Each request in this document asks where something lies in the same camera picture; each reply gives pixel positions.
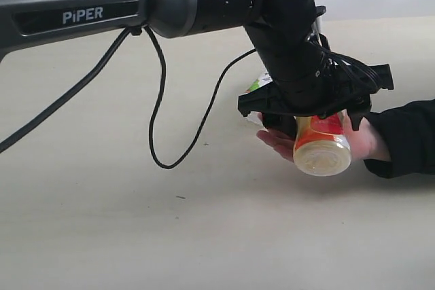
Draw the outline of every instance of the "white table surface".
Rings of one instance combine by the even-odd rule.
[[[435,95],[435,18],[329,22],[324,33],[338,52],[391,64],[396,90],[376,95],[375,110]],[[6,57],[1,138],[84,76],[115,36]],[[251,46],[235,29],[162,47],[156,148],[169,163],[221,70]],[[262,71],[256,55],[235,67],[198,146],[162,170],[147,144],[158,60],[145,34],[129,37],[83,92],[0,156],[0,289],[435,289],[435,177],[386,181],[363,164],[328,179],[298,172],[237,111]]]

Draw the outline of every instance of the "human hand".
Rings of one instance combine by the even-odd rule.
[[[364,118],[361,121],[358,131],[353,131],[351,120],[349,116],[345,115],[343,130],[351,147],[353,161],[373,159],[388,162],[391,160],[385,142],[367,119]],[[259,131],[257,137],[272,147],[282,158],[294,162],[294,139],[271,129]]]

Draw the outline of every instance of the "robotic arm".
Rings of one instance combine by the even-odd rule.
[[[393,90],[388,65],[368,67],[332,52],[314,0],[0,0],[0,61],[9,52],[126,27],[165,38],[242,26],[273,83],[240,96],[239,111],[293,136],[289,117],[346,109],[353,129],[370,95]]]

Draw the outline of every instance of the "palm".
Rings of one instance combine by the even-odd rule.
[[[346,116],[343,121],[343,129],[351,146],[353,161],[368,158],[373,146],[372,133],[370,132],[368,121],[363,120],[360,129],[355,132],[352,130],[349,117]],[[261,130],[257,133],[257,136],[284,159],[293,162],[293,139],[276,130]]]

